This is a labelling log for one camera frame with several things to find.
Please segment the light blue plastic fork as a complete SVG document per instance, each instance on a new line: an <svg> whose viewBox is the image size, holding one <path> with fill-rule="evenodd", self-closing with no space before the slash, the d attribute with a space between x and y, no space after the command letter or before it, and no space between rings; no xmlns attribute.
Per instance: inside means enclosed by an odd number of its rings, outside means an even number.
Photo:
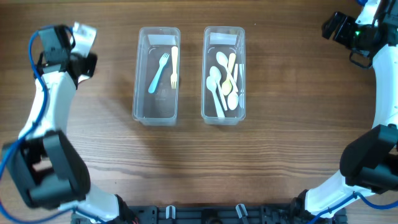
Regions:
<svg viewBox="0 0 398 224"><path fill-rule="evenodd" d="M159 59L159 69L156 72L154 78L152 79L149 88L148 88L148 93L153 94L156 91L161 73L164 69L164 67L166 66L168 60L169 60L170 54L168 53L164 53L161 58Z"/></svg>

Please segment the cream yellow plastic fork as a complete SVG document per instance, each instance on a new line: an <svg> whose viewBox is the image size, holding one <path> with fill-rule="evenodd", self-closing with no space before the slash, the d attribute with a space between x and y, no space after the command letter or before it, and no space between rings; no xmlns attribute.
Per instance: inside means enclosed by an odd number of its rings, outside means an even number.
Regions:
<svg viewBox="0 0 398 224"><path fill-rule="evenodd" d="M172 74L170 76L170 84L172 89L177 88L177 63L178 63L178 47L172 47Z"/></svg>

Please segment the white spoon low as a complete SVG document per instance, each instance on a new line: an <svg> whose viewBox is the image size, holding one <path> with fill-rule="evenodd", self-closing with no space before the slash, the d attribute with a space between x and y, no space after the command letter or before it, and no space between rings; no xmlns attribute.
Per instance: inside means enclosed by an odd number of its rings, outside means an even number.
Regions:
<svg viewBox="0 0 398 224"><path fill-rule="evenodd" d="M227 59L226 55L223 52L217 52L216 60L221 66L223 66L225 68L226 73L227 73L227 79L232 84L233 91L237 92L238 88L237 88L236 82L233 79L231 72L228 69L228 59Z"/></svg>

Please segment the cream yellow plastic spoon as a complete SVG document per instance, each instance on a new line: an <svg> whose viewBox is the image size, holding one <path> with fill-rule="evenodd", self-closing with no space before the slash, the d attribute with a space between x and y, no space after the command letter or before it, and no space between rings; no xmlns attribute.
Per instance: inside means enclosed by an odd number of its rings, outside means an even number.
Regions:
<svg viewBox="0 0 398 224"><path fill-rule="evenodd" d="M223 52L217 53L218 63L226 70L226 79L221 85L222 93L224 94L224 96L229 95L232 90L237 90L236 83L231 74L231 69L234 66L235 60L235 53L231 53L229 57L227 57Z"/></svg>

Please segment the translucent white plastic spoon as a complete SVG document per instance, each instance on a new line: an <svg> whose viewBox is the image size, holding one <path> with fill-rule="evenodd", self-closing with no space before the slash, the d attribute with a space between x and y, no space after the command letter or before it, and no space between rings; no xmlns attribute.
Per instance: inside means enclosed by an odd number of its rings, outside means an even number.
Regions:
<svg viewBox="0 0 398 224"><path fill-rule="evenodd" d="M212 66L210 68L210 76L216 82L216 85L218 87L219 96L220 96L220 99L221 99L221 103L223 105L223 109L225 111L227 111L228 107L227 107L227 104L226 104L226 101L225 101L225 98L224 98L224 95L223 95L223 92L222 92L222 88L221 88L221 85L220 85L220 81L221 81L221 72L220 72L220 70L216 66Z"/></svg>

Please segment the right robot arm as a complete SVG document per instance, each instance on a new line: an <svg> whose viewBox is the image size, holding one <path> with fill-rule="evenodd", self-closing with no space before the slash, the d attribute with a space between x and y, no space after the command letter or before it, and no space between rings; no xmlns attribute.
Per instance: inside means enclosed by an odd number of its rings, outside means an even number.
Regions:
<svg viewBox="0 0 398 224"><path fill-rule="evenodd" d="M362 200L377 210L389 210L397 202L376 205L375 194L397 190L397 0L359 1L357 18L335 12L322 25L322 36L344 45L351 55L369 63L376 76L376 108L372 128L347 145L340 168L316 188L304 190L292 200L289 215L315 223L332 218L347 205Z"/></svg>

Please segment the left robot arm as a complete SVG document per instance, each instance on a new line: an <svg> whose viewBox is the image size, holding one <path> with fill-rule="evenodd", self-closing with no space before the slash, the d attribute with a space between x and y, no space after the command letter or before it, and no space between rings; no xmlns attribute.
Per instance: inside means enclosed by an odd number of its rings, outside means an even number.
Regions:
<svg viewBox="0 0 398 224"><path fill-rule="evenodd" d="M1 170L10 173L30 208L53 210L55 217L71 212L75 223L138 223L120 196L92 184L85 162L66 135L73 97L95 71L98 58L91 48L96 33L79 22L33 33L44 48L30 61L35 98L18 138L3 147Z"/></svg>

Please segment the left clear plastic container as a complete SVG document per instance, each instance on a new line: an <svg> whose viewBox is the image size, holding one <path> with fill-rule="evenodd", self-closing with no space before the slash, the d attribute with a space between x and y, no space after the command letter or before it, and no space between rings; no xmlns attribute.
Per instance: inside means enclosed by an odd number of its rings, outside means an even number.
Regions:
<svg viewBox="0 0 398 224"><path fill-rule="evenodd" d="M177 88L172 89L172 47L178 47ZM159 69L159 59L170 54L156 91L149 85ZM132 117L146 126L173 126L177 122L180 71L180 30L176 27L143 27L137 45Z"/></svg>

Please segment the clear plastic container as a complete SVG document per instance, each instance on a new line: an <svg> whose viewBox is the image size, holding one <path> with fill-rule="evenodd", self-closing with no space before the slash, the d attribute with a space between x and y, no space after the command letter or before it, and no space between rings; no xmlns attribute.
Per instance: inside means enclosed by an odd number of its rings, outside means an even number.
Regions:
<svg viewBox="0 0 398 224"><path fill-rule="evenodd" d="M210 76L210 68L216 66L221 72L220 85L226 79L226 70L217 62L216 53L223 52L227 57L236 54L234 64L238 64L238 106L235 110L228 107L228 95L224 96L228 110L223 109L221 99L216 89L225 118L217 117L213 95L206 87L206 78ZM246 117L246 39L245 31L241 27L209 26L205 29L203 41L203 63L201 78L201 116L206 124L237 125Z"/></svg>
<svg viewBox="0 0 398 224"><path fill-rule="evenodd" d="M172 89L172 47L178 47L177 88ZM170 54L156 91L149 85L159 69L159 59ZM180 30L176 27L143 27L137 45L132 117L146 126L173 126L177 122L180 71Z"/></svg>

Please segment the right clear plastic container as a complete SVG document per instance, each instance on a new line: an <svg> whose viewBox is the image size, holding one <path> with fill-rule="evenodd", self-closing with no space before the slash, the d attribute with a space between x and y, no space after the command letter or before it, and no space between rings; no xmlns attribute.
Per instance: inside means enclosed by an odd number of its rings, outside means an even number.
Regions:
<svg viewBox="0 0 398 224"><path fill-rule="evenodd" d="M206 87L206 78L210 76L210 68L216 66L221 72L220 85L226 79L226 70L217 62L216 53L223 52L227 57L236 54L234 64L238 64L238 106L235 110L228 107L228 95L224 96L228 110L223 109L221 99L216 89L225 118L217 117L213 95ZM201 78L201 116L206 124L237 125L246 117L246 39L245 31L241 27L209 26L205 29L203 41L203 63Z"/></svg>

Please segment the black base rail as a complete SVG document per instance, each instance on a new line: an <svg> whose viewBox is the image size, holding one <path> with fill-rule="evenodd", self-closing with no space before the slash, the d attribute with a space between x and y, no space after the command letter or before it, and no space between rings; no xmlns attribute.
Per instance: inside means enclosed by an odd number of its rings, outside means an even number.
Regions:
<svg viewBox="0 0 398 224"><path fill-rule="evenodd" d="M287 204L265 204L261 206L246 206L245 211L238 211L241 205L234 207L131 207L136 215L136 223L253 223L253 224L288 224L308 223L312 218L292 218L289 216Z"/></svg>

